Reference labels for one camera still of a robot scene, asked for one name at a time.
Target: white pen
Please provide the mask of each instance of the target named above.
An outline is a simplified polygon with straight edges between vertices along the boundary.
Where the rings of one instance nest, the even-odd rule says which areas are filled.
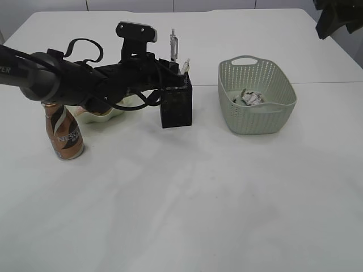
[[[170,59],[173,62],[175,62],[178,58],[178,50],[179,50],[178,42],[179,42],[178,38],[175,35],[175,29],[172,29],[170,35],[170,47],[171,47]]]

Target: plastic basket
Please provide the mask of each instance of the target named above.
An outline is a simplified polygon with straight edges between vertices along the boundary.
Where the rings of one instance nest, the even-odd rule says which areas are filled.
[[[253,59],[253,65],[235,65],[241,58]],[[243,89],[263,94],[260,105],[242,106],[232,102]],[[237,134],[270,134],[287,122],[295,104],[294,89],[281,69],[272,61],[240,56],[220,63],[218,93],[223,116],[231,131]]]

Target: black object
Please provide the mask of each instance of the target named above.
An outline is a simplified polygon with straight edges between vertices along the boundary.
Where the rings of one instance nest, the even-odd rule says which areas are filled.
[[[323,10],[316,25],[321,39],[346,25],[349,33],[363,27],[363,0],[314,0],[317,10]]]
[[[193,89],[188,75],[183,87],[166,88],[162,92],[160,114],[164,129],[192,124],[192,99]]]
[[[189,76],[178,74],[177,63],[156,60],[154,54],[146,51],[148,42],[157,41],[156,30],[149,25],[121,22],[116,33],[125,39],[121,61],[96,68],[92,68],[87,62],[101,61],[103,49],[89,39],[71,41],[65,54],[48,49],[47,53],[28,55],[0,45],[0,84],[19,86],[22,93],[31,100],[80,105],[89,112],[99,114],[107,112],[111,107],[136,111],[148,105],[161,105],[162,120],[168,120],[167,125],[163,122],[163,127],[191,125],[191,118],[183,119],[180,115],[180,112],[185,116],[191,116],[192,113],[192,99],[180,95],[181,92],[192,93]],[[100,51],[99,57],[75,63],[64,60],[71,55],[79,40],[95,44]],[[145,97],[142,92],[146,90],[154,91],[149,97]],[[143,104],[136,107],[117,105],[130,95],[140,97]]]

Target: bottle label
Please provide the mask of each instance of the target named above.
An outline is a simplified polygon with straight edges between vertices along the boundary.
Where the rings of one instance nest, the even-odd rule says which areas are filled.
[[[79,128],[77,127],[75,130],[73,130],[71,133],[69,133],[66,136],[62,136],[62,137],[57,137],[57,140],[59,142],[68,142],[68,141],[77,141],[77,139],[79,138],[81,132],[79,131]]]

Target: trash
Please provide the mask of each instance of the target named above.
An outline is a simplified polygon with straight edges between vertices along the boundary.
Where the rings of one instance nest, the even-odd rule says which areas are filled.
[[[262,93],[247,91],[247,89],[243,89],[240,95],[233,98],[232,102],[237,103],[238,100],[243,101],[247,106],[259,105],[264,102]]]

